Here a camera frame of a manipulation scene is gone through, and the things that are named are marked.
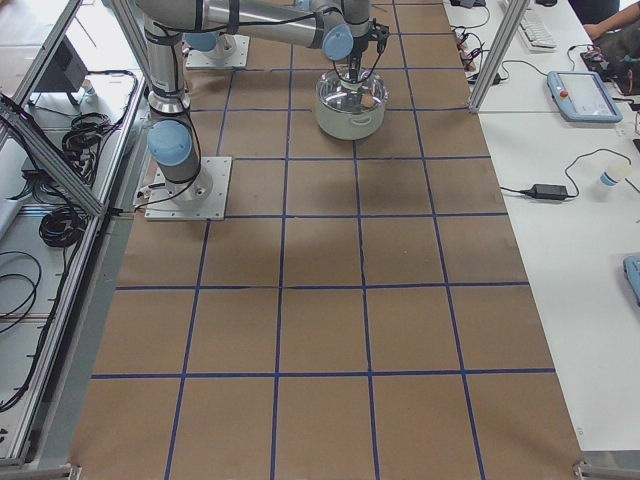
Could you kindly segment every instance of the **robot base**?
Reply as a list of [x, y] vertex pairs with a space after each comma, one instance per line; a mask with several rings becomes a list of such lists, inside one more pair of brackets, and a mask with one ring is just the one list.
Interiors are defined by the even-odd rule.
[[236, 40], [236, 51], [227, 58], [216, 60], [207, 57], [198, 50], [191, 50], [187, 58], [187, 70], [222, 70], [228, 68], [239, 68], [247, 65], [249, 55], [249, 37], [245, 35], [234, 35]]
[[[231, 178], [231, 157], [202, 157], [202, 169], [213, 178], [213, 188], [209, 195], [194, 201], [166, 200], [149, 205], [146, 209], [147, 220], [224, 220], [227, 206], [227, 193]], [[164, 175], [158, 169], [154, 183], [164, 182]], [[154, 190], [149, 202], [164, 200], [169, 197], [167, 190]]]

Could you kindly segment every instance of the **wire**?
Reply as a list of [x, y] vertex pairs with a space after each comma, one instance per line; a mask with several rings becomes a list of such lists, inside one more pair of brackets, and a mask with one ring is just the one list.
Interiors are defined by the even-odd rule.
[[333, 64], [333, 71], [336, 73], [336, 76], [338, 77], [338, 80], [340, 80], [341, 82], [350, 83], [350, 84], [364, 83], [367, 80], [369, 80], [369, 78], [371, 78], [371, 75], [373, 74], [373, 71], [378, 66], [378, 62], [380, 61], [380, 57], [381, 56], [382, 56], [382, 54], [379, 53], [378, 57], [376, 58], [376, 61], [373, 62], [373, 66], [369, 70], [364, 70], [367, 73], [362, 78], [357, 79], [357, 80], [351, 80], [350, 78], [344, 78], [342, 75], [340, 75], [340, 72], [338, 71], [338, 66], [336, 65], [336, 62], [332, 61], [331, 63]]
[[[629, 157], [627, 157], [626, 155], [623, 155], [622, 153], [614, 152], [613, 150], [609, 150], [608, 148], [598, 148], [597, 150], [594, 150], [593, 152], [583, 153], [582, 155], [578, 155], [575, 158], [575, 160], [573, 162], [571, 162], [567, 166], [567, 168], [564, 169], [564, 174], [567, 176], [567, 178], [573, 184], [573, 187], [576, 189], [576, 194], [574, 195], [574, 198], [577, 197], [578, 195], [580, 195], [580, 189], [578, 188], [578, 184], [575, 182], [573, 177], [571, 177], [571, 175], [569, 175], [569, 169], [572, 168], [581, 159], [583, 159], [585, 157], [590, 157], [590, 156], [595, 155], [596, 153], [600, 153], [600, 152], [609, 152], [609, 153], [612, 153], [614, 155], [617, 155], [618, 157], [624, 158], [627, 162], [629, 162], [629, 165], [631, 165], [631, 159]], [[638, 188], [633, 183], [631, 183], [629, 180], [627, 180], [627, 183], [629, 185], [631, 185], [638, 193], [640, 193], [640, 190], [638, 190]]]
[[453, 28], [454, 30], [457, 30], [459, 28], [462, 28], [464, 30], [471, 30], [472, 28], [484, 27], [487, 23], [489, 23], [489, 20], [491, 20], [491, 11], [487, 8], [486, 5], [482, 5], [482, 8], [484, 9], [485, 12], [487, 12], [487, 18], [485, 19], [484, 22], [479, 23], [478, 25], [472, 25], [470, 27], [467, 27], [466, 25], [450, 25], [450, 27]]
[[37, 289], [38, 289], [38, 286], [40, 285], [40, 280], [42, 280], [42, 265], [40, 265], [40, 262], [38, 261], [38, 259], [36, 257], [34, 257], [33, 255], [31, 255], [31, 254], [29, 254], [27, 252], [22, 252], [22, 251], [18, 251], [18, 250], [12, 250], [12, 251], [8, 251], [8, 252], [0, 252], [0, 256], [3, 256], [3, 255], [18, 255], [18, 256], [27, 257], [28, 259], [33, 261], [33, 263], [36, 265], [36, 267], [38, 269], [38, 274], [37, 274], [35, 280], [31, 279], [30, 277], [28, 277], [27, 275], [25, 275], [23, 273], [7, 273], [7, 274], [0, 275], [0, 282], [11, 280], [11, 279], [20, 279], [20, 280], [23, 280], [23, 281], [27, 282], [31, 287], [31, 291], [29, 292], [29, 295], [27, 295], [26, 298], [17, 307], [13, 308], [9, 312], [6, 312], [6, 313], [3, 313], [2, 315], [0, 315], [0, 320], [4, 320], [4, 319], [9, 318], [12, 315], [16, 314], [18, 312], [18, 310], [20, 310], [22, 307], [24, 307], [27, 303], [29, 304], [27, 306], [26, 310], [18, 315], [18, 318], [16, 320], [11, 322], [7, 327], [4, 327], [4, 328], [0, 329], [0, 334], [5, 333], [8, 330], [12, 329], [17, 324], [19, 324], [22, 320], [24, 320], [27, 317], [27, 315], [29, 315], [29, 312], [31, 311], [31, 308], [33, 308], [33, 305], [36, 302]]
[[94, 173], [94, 178], [93, 178], [93, 182], [95, 182], [95, 176], [97, 175], [97, 172], [98, 172], [98, 166], [99, 166], [100, 158], [102, 157], [102, 153], [104, 151], [104, 148], [107, 145], [107, 142], [109, 141], [111, 136], [116, 132], [116, 130], [118, 130], [118, 128], [120, 128], [122, 126], [122, 124], [124, 123], [125, 118], [127, 118], [127, 115], [129, 113], [129, 109], [131, 108], [131, 97], [138, 90], [138, 83], [139, 82], [138, 82], [138, 77], [136, 77], [136, 75], [133, 72], [129, 71], [129, 70], [90, 71], [89, 75], [110, 75], [110, 76], [126, 75], [129, 78], [131, 78], [131, 80], [133, 81], [133, 85], [131, 87], [131, 90], [129, 91], [129, 95], [127, 95], [127, 101], [125, 103], [124, 110], [122, 111], [122, 115], [120, 115], [120, 118], [118, 118], [118, 120], [116, 120], [111, 125], [110, 128], [107, 128], [106, 131], [103, 132], [103, 136], [102, 136], [101, 142], [98, 144], [98, 147], [96, 149], [95, 165], [94, 165], [95, 173]]
[[14, 195], [13, 197], [9, 197], [9, 200], [22, 200], [23, 198], [28, 197], [33, 193], [34, 184], [35, 184], [35, 181], [27, 178], [24, 183], [24, 187], [22, 187], [22, 190], [20, 191], [20, 193]]
[[4, 413], [8, 410], [11, 410], [13, 407], [15, 407], [20, 402], [24, 394], [29, 390], [29, 387], [31, 385], [31, 380], [35, 375], [38, 362], [40, 361], [40, 357], [42, 355], [42, 352], [44, 351], [47, 335], [56, 317], [56, 312], [58, 310], [58, 306], [60, 305], [60, 301], [62, 299], [62, 290], [69, 276], [70, 266], [73, 264], [73, 260], [80, 249], [80, 245], [81, 245], [80, 243], [76, 243], [76, 246], [74, 247], [73, 252], [71, 253], [71, 256], [69, 257], [68, 260], [66, 257], [66, 249], [63, 250], [62, 252], [63, 271], [62, 271], [62, 274], [60, 275], [60, 283], [58, 284], [58, 289], [56, 290], [56, 296], [53, 301], [53, 304], [51, 305], [51, 311], [47, 316], [47, 319], [44, 325], [40, 329], [40, 335], [38, 336], [36, 349], [34, 354], [31, 356], [31, 366], [29, 368], [29, 372], [27, 373], [25, 381], [22, 383], [20, 387], [15, 389], [14, 394], [8, 400], [0, 400], [0, 413]]
[[[289, 20], [279, 20], [275, 22], [270, 21], [260, 21], [260, 22], [239, 22], [238, 27], [269, 27], [269, 26], [277, 26], [277, 25], [286, 25], [287, 23], [301, 22], [302, 20], [307, 20], [309, 18], [315, 18], [316, 14], [308, 13], [299, 17], [290, 18]], [[153, 22], [153, 25], [160, 28], [163, 31], [171, 30], [172, 32], [180, 32], [180, 33], [210, 33], [210, 32], [220, 32], [222, 30], [226, 30], [229, 28], [229, 24], [220, 25], [213, 28], [207, 28], [202, 30], [193, 30], [193, 29], [184, 29], [184, 28], [170, 28], [167, 29], [164, 25], [159, 24], [158, 22]]]
[[44, 216], [38, 234], [49, 247], [67, 248], [82, 238], [86, 228], [84, 212], [65, 205]]
[[72, 114], [72, 113], [64, 113], [64, 112], [59, 112], [58, 110], [53, 110], [51, 108], [47, 108], [47, 107], [41, 107], [40, 105], [38, 105], [35, 102], [29, 101], [28, 105], [32, 108], [35, 108], [36, 110], [43, 110], [45, 112], [50, 112], [50, 113], [55, 113], [56, 115], [61, 115], [63, 117], [68, 117], [68, 118], [73, 118], [75, 117], [77, 114]]
[[536, 72], [538, 72], [543, 77], [547, 76], [546, 73], [538, 69], [538, 67], [536, 67], [534, 64], [525, 62], [524, 60], [504, 60], [500, 65], [502, 66], [502, 69], [507, 73], [507, 78], [505, 78], [505, 80], [508, 80], [511, 77], [509, 70], [507, 70], [507, 67], [504, 66], [505, 63], [524, 63], [525, 65], [529, 65], [531, 68], [533, 68]]
[[514, 190], [513, 188], [507, 188], [507, 187], [500, 187], [500, 190], [506, 190], [507, 192], [513, 192], [513, 193], [522, 193], [522, 190]]
[[575, 71], [576, 69], [576, 62], [573, 60], [573, 58], [571, 58], [571, 52], [578, 48], [578, 47], [593, 47], [593, 43], [581, 43], [579, 45], [572, 45], [567, 49], [567, 58], [569, 59], [569, 61], [571, 62], [571, 71]]

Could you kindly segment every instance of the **grid square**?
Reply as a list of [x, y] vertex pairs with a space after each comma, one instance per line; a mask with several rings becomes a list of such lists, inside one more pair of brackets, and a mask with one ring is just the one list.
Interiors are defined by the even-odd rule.
[[[193, 291], [117, 291], [94, 373], [180, 373]], [[144, 314], [138, 305], [145, 305]]]
[[282, 221], [228, 218], [212, 225], [203, 285], [277, 287]]
[[367, 370], [360, 290], [287, 290], [282, 307], [280, 370]]
[[440, 5], [396, 5], [402, 33], [449, 33], [447, 12]]
[[489, 155], [480, 120], [466, 110], [418, 112], [418, 123], [428, 157]]
[[368, 285], [443, 281], [431, 218], [368, 218], [362, 229]]
[[286, 286], [362, 284], [355, 219], [288, 219], [284, 255]]
[[428, 160], [438, 213], [506, 212], [490, 159]]
[[431, 213], [421, 160], [361, 160], [358, 184], [365, 215]]
[[451, 33], [443, 35], [406, 35], [402, 45], [407, 57], [407, 67], [459, 68], [460, 55]]
[[311, 110], [315, 108], [316, 84], [324, 72], [319, 70], [295, 70], [291, 80], [291, 108]]
[[[378, 52], [374, 46], [367, 48], [362, 55], [363, 68], [371, 68], [378, 58]], [[404, 56], [400, 48], [400, 36], [391, 34], [387, 39], [387, 47], [378, 61], [377, 68], [404, 68]]]
[[451, 293], [467, 368], [553, 367], [529, 287], [462, 287]]
[[356, 175], [353, 161], [289, 163], [287, 214], [355, 215]]
[[164, 478], [179, 386], [179, 379], [89, 382], [69, 462], [92, 480]]
[[282, 215], [284, 160], [234, 160], [226, 215]]
[[438, 223], [450, 282], [527, 281], [506, 215], [441, 218]]
[[284, 158], [286, 138], [287, 112], [227, 112], [220, 151], [241, 158]]
[[223, 109], [227, 104], [231, 72], [211, 75], [211, 72], [187, 71], [185, 81], [192, 111]]
[[469, 85], [459, 68], [409, 70], [409, 80], [416, 108], [465, 108], [469, 100]]
[[229, 108], [286, 109], [289, 107], [289, 72], [236, 71], [233, 74]]
[[444, 288], [368, 290], [367, 304], [375, 371], [460, 368]]
[[291, 45], [251, 37], [247, 69], [272, 70], [291, 67]]
[[292, 158], [353, 158], [353, 142], [324, 133], [312, 112], [291, 112], [289, 141]]
[[293, 68], [331, 70], [333, 66], [321, 50], [294, 45]]
[[195, 285], [204, 230], [204, 223], [147, 222], [137, 216], [133, 220], [118, 285]]
[[458, 375], [376, 377], [374, 391], [381, 478], [480, 478]]
[[571, 480], [582, 455], [555, 374], [468, 378], [487, 478]]
[[273, 372], [278, 291], [204, 290], [189, 355], [190, 372]]
[[387, 111], [373, 135], [356, 141], [358, 158], [416, 158], [420, 144], [413, 112]]
[[390, 92], [387, 108], [413, 108], [407, 73], [404, 70], [378, 70], [376, 68], [376, 73], [380, 75], [385, 87]]
[[366, 378], [280, 380], [276, 478], [374, 478]]
[[273, 380], [191, 379], [171, 478], [269, 478]]
[[[393, 10], [393, 4], [371, 4], [371, 18], [375, 18], [381, 25], [389, 27], [391, 33], [398, 33], [398, 23], [396, 22], [395, 11]], [[371, 43], [369, 48], [375, 50], [375, 43]]]
[[213, 157], [218, 154], [218, 144], [222, 129], [223, 112], [193, 112], [191, 120], [196, 127], [202, 155]]

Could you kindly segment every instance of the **white table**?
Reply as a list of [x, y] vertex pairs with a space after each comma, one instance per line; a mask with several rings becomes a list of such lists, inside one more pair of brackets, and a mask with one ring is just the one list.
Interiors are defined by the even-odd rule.
[[[488, 0], [490, 22], [473, 31], [490, 45], [504, 9]], [[454, 25], [486, 19], [483, 9], [446, 6]], [[531, 53], [519, 37], [505, 59], [542, 71], [570, 70], [567, 49], [589, 43], [566, 0], [534, 5], [558, 43], [554, 53]], [[575, 49], [576, 70], [584, 70]], [[492, 87], [480, 121], [502, 186], [533, 183], [570, 187], [564, 168], [598, 148], [628, 155], [640, 183], [640, 155], [632, 143], [635, 114], [620, 105], [623, 122], [584, 126], [562, 119], [546, 80], [529, 66], [510, 64], [509, 82]], [[640, 195], [626, 184], [606, 189], [598, 177], [614, 157], [581, 160], [571, 173], [578, 199], [544, 203], [505, 194], [531, 287], [571, 420], [584, 451], [640, 450], [640, 308], [622, 259], [640, 251]]]

